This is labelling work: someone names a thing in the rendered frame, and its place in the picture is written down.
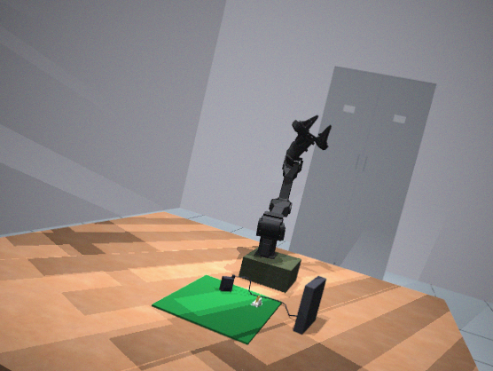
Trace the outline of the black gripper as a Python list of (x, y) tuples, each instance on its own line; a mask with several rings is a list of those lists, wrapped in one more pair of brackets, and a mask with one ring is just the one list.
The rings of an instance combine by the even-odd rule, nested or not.
[[(293, 121), (293, 128), (294, 130), (299, 133), (301, 136), (297, 139), (295, 139), (294, 145), (302, 152), (307, 152), (308, 147), (312, 144), (314, 145), (315, 142), (318, 147), (320, 147), (323, 150), (326, 150), (329, 146), (327, 145), (327, 139), (330, 133), (330, 130), (332, 128), (332, 125), (330, 124), (322, 133), (319, 133), (319, 137), (315, 137), (313, 134), (308, 132), (308, 130), (311, 128), (311, 126), (314, 124), (314, 122), (317, 120), (318, 115), (315, 115), (314, 117), (308, 119), (307, 121)], [(308, 135), (309, 134), (309, 135)], [(313, 138), (312, 138), (313, 137)], [(314, 142), (315, 141), (315, 142)]]

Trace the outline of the green circuit board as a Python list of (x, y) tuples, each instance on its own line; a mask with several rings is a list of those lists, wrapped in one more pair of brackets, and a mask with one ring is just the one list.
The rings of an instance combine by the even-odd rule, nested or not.
[(152, 304), (152, 307), (249, 344), (282, 304), (233, 285), (221, 291), (221, 280), (205, 275)]

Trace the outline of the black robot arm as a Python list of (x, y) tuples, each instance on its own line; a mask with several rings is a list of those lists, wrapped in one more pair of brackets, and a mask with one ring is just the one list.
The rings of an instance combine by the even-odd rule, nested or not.
[(292, 203), (288, 199), (293, 180), (297, 178), (303, 164), (300, 157), (303, 152), (294, 145), (294, 142), (286, 151), (282, 167), (284, 180), (279, 197), (270, 201), (270, 211), (265, 211), (258, 221), (256, 236), (261, 236), (261, 238), (255, 255), (260, 257), (274, 259), (277, 241), (283, 241), (285, 237), (286, 228), (283, 217), (291, 213)]

